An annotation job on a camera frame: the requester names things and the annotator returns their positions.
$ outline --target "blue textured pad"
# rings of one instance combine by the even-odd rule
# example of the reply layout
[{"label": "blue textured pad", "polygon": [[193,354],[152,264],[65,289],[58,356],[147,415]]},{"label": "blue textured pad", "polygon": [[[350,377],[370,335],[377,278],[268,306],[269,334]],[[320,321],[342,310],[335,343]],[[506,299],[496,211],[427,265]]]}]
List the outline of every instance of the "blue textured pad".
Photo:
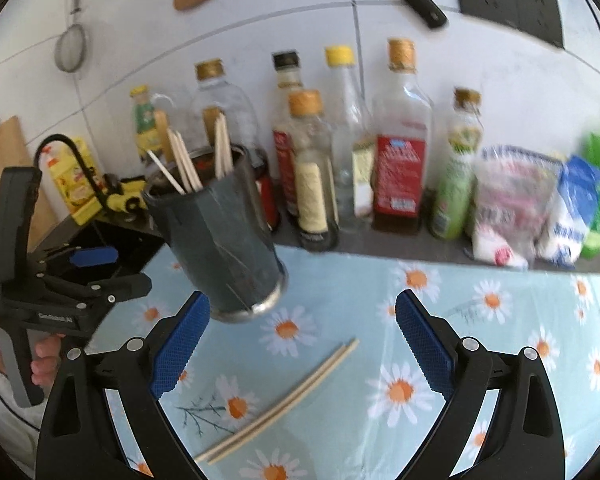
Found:
[{"label": "blue textured pad", "polygon": [[117,260],[118,250],[111,246],[79,249],[69,258],[69,262],[79,268],[114,264]]},{"label": "blue textured pad", "polygon": [[185,305],[184,308],[188,308],[187,313],[154,359],[151,393],[156,400],[176,387],[180,374],[209,324],[211,305],[204,294],[200,294],[193,304]]},{"label": "blue textured pad", "polygon": [[395,319],[429,386],[449,400],[454,392],[453,359],[416,304],[402,292],[395,301]]}]

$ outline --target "wooden cutting board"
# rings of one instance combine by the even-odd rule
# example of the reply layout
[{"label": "wooden cutting board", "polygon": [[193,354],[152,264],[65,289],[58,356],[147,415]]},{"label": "wooden cutting board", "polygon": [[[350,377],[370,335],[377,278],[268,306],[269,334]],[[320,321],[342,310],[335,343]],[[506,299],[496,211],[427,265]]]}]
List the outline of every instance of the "wooden cutting board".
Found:
[{"label": "wooden cutting board", "polygon": [[[12,117],[0,125],[0,176],[2,170],[10,166],[32,166],[31,156],[27,151],[24,137],[20,131],[20,121]],[[29,232],[29,249],[34,248],[45,235],[58,225],[58,217],[51,209],[49,200],[40,189],[36,202],[36,211],[31,221]]]}]

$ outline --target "glass bottle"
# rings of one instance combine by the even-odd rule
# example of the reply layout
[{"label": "glass bottle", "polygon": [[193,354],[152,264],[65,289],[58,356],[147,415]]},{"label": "glass bottle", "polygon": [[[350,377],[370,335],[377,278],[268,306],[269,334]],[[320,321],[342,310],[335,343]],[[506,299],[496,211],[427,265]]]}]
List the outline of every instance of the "glass bottle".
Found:
[{"label": "glass bottle", "polygon": [[147,155],[147,151],[151,150],[159,158],[162,155],[162,144],[155,125],[155,110],[149,99],[148,86],[142,85],[134,88],[130,97],[134,101],[133,116],[138,155],[140,155],[142,163],[149,167],[153,165],[153,161]]},{"label": "glass bottle", "polygon": [[375,139],[356,77],[356,59],[349,46],[325,49],[331,68],[326,118],[333,128],[333,178],[340,228],[355,231],[371,222],[371,171]]},{"label": "glass bottle", "polygon": [[189,151],[213,146],[216,141],[216,119],[223,113],[231,142],[244,146],[256,177],[267,224],[273,231],[280,225],[280,212],[273,195],[269,175],[269,158],[258,140],[258,120],[247,94],[229,83],[221,59],[196,65],[199,88],[190,108],[194,135],[185,139]]},{"label": "glass bottle", "polygon": [[298,53],[293,50],[274,54],[273,65],[278,75],[278,104],[273,119],[273,139],[278,156],[280,180],[285,193],[286,210],[296,219],[298,217],[298,202],[296,200],[293,151],[289,134],[291,122],[289,94],[302,88]]},{"label": "glass bottle", "polygon": [[432,127],[430,99],[418,86],[410,40],[389,40],[390,74],[374,101],[378,127],[374,228],[416,234]]},{"label": "glass bottle", "polygon": [[289,94],[300,244],[323,252],[338,242],[338,210],[331,167],[331,127],[317,90]]},{"label": "glass bottle", "polygon": [[449,124],[446,167],[438,186],[431,232],[444,240],[462,234],[474,186],[474,163],[482,142],[479,92],[456,88],[456,104]]}]

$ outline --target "floral tablecloth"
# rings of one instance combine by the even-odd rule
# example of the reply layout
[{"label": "floral tablecloth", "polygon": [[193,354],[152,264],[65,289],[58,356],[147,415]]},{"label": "floral tablecloth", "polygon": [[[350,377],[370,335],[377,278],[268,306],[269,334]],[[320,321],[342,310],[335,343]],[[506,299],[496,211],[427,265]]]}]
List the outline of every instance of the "floral tablecloth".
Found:
[{"label": "floral tablecloth", "polygon": [[[360,345],[282,420],[219,463],[210,480],[393,480],[444,405],[395,322],[412,288],[434,316],[489,350],[534,346],[558,403],[571,479],[600,444],[600,275],[512,272],[279,247],[290,279],[272,313],[248,324],[211,321],[175,390],[160,403],[195,456],[285,397],[342,343]],[[119,348],[175,314],[193,287],[167,247],[145,272],[154,289],[117,305],[88,351]],[[111,411],[130,464],[147,466],[116,392]],[[488,392],[456,472],[475,459],[493,413]]]}]

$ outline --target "silver bolt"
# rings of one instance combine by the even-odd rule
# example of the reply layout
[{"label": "silver bolt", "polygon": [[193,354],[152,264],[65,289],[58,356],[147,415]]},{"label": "silver bolt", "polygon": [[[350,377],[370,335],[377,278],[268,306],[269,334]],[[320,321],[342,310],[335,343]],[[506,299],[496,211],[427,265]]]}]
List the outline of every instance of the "silver bolt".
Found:
[{"label": "silver bolt", "polygon": [[538,352],[536,352],[533,348],[525,348],[525,357],[535,361],[538,359]]},{"label": "silver bolt", "polygon": [[74,361],[80,357],[80,354],[82,354],[82,352],[79,348],[71,348],[71,350],[66,353],[66,356],[69,358],[69,361]]},{"label": "silver bolt", "polygon": [[474,338],[468,337],[467,339],[462,340],[462,346],[464,346],[469,352],[475,352],[478,348],[480,348],[480,343],[478,343]]},{"label": "silver bolt", "polygon": [[144,346],[144,341],[142,341],[142,339],[140,339],[139,337],[135,337],[126,344],[126,349],[129,350],[130,352],[137,352],[143,346]]}]

